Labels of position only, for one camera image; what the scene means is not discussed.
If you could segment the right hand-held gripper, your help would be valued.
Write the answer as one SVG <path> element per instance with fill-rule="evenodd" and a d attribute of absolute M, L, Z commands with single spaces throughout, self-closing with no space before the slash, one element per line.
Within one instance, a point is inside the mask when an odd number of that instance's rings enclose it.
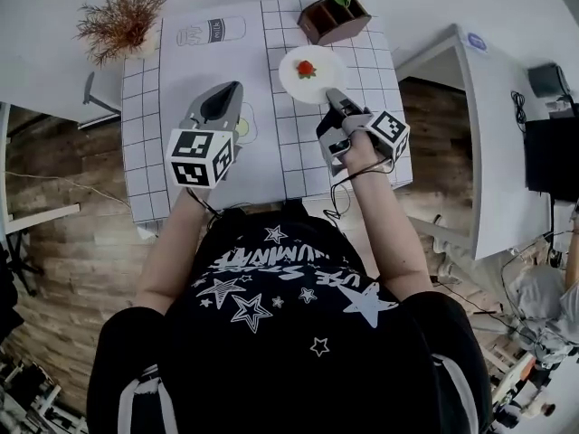
<path fill-rule="evenodd" d="M 346 169 L 340 158 L 351 147 L 351 136 L 366 132 L 373 147 L 394 165 L 407 148 L 410 127 L 387 111 L 377 117 L 368 109 L 360 108 L 341 90 L 329 88 L 326 96 L 330 105 L 327 114 L 316 128 L 322 156 L 332 175 Z"/>

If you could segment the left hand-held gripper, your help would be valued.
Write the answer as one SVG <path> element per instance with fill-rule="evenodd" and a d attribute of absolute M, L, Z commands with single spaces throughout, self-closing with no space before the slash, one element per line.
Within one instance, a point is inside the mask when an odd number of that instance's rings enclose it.
<path fill-rule="evenodd" d="M 192 101 L 166 151 L 175 185 L 213 189 L 225 178 L 237 153 L 242 103 L 239 81 L 222 83 Z"/>

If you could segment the person's right hand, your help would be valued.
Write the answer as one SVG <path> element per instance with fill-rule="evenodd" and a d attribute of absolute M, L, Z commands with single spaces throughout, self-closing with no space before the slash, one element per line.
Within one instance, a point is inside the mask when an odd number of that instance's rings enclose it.
<path fill-rule="evenodd" d="M 364 128 L 356 129 L 349 137 L 350 148 L 341 161 L 346 165 L 371 165 L 377 162 L 377 154 L 370 136 Z"/>

